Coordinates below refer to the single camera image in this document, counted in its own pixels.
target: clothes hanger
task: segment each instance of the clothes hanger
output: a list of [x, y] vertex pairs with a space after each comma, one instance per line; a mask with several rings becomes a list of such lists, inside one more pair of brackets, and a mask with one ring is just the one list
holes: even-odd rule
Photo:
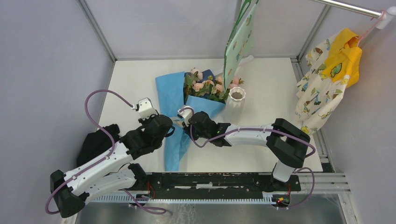
[[359, 41], [358, 41], [358, 45], [357, 46], [359, 46], [359, 44], [360, 44], [360, 42], [364, 39], [364, 38], [366, 38], [367, 37], [367, 35], [382, 21], [382, 19], [384, 18], [384, 15], [386, 14], [386, 11], [385, 10], [381, 10], [381, 12], [382, 12], [382, 14], [381, 14], [381, 16], [378, 18], [378, 21], [370, 28], [370, 29], [368, 29], [360, 38], [359, 38]]

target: red wire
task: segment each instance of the red wire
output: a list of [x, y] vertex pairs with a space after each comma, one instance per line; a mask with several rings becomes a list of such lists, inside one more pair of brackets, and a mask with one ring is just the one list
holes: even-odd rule
[[154, 192], [154, 195], [153, 195], [153, 198], [152, 198], [152, 199], [154, 199], [154, 198], [156, 197], [156, 190], [154, 190], [153, 186], [150, 185], [150, 187], [151, 187], [151, 189], [152, 189], [153, 192]]
[[289, 184], [289, 191], [287, 192], [287, 196], [289, 196], [291, 193], [291, 188], [290, 188], [290, 184]]

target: metal pole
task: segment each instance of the metal pole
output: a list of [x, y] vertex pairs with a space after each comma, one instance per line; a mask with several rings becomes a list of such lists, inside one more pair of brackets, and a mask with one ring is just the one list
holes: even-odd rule
[[304, 57], [305, 52], [307, 51], [310, 43], [312, 42], [313, 38], [315, 37], [315, 34], [317, 33], [320, 26], [322, 25], [322, 22], [325, 20], [325, 17], [327, 16], [327, 13], [330, 11], [330, 8], [331, 8], [330, 5], [325, 5], [323, 7], [322, 11], [319, 14], [318, 19], [316, 20], [315, 24], [313, 25], [307, 39], [305, 40], [303, 47], [300, 50], [300, 53], [297, 55], [298, 61], [301, 61], [301, 59]]
[[348, 11], [351, 11], [351, 12], [354, 12], [354, 13], [367, 15], [367, 16], [370, 16], [370, 17], [373, 17], [373, 18], [376, 18], [376, 19], [378, 19], [381, 16], [381, 14], [382, 14], [381, 12], [378, 12], [378, 11], [375, 11], [375, 10], [371, 10], [371, 9], [368, 9], [368, 8], [363, 8], [363, 7], [360, 7], [360, 6], [355, 6], [355, 5], [344, 3], [344, 2], [341, 2], [341, 1], [333, 1], [333, 0], [311, 0], [311, 1], [320, 2], [320, 3], [326, 4], [326, 5], [330, 5], [330, 6], [334, 6], [334, 7], [337, 7], [337, 8], [342, 8], [342, 9], [345, 9], [345, 10], [348, 10]]

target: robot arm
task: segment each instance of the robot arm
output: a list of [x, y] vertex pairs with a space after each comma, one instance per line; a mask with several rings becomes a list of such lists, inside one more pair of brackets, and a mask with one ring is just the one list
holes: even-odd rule
[[140, 100], [133, 109], [139, 112], [141, 126], [121, 137], [112, 154], [108, 154], [109, 149], [78, 168], [65, 173], [57, 170], [51, 174], [52, 193], [63, 185], [54, 195], [62, 217], [76, 214], [98, 196], [144, 181], [145, 173], [139, 164], [131, 164], [128, 169], [118, 171], [125, 164], [161, 147], [162, 140], [173, 134], [174, 127], [170, 118], [158, 114], [148, 98]]
[[276, 119], [275, 123], [263, 126], [237, 126], [230, 123], [216, 123], [207, 113], [193, 114], [184, 106], [178, 115], [184, 119], [184, 131], [193, 140], [198, 138], [208, 139], [212, 144], [222, 146], [256, 145], [268, 147], [279, 159], [275, 165], [272, 176], [280, 182], [287, 182], [296, 168], [303, 167], [307, 146], [297, 140], [287, 137], [282, 140], [282, 135], [271, 132], [278, 130], [305, 142], [310, 142], [310, 137], [284, 119]]

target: white wall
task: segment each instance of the white wall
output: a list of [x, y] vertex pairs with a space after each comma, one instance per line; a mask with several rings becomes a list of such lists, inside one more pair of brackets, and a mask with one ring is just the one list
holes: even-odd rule
[[[373, 9], [394, 0], [348, 0]], [[374, 21], [332, 9], [310, 48], [344, 27], [363, 34]], [[347, 89], [323, 131], [337, 169], [345, 172], [363, 224], [395, 223], [396, 20], [363, 49], [360, 79]]]
[[[222, 58], [237, 0], [87, 0], [117, 58]], [[323, 5], [261, 0], [254, 56], [296, 56]]]
[[0, 1], [0, 49], [0, 223], [60, 223], [50, 174], [73, 168], [112, 63], [76, 0]]

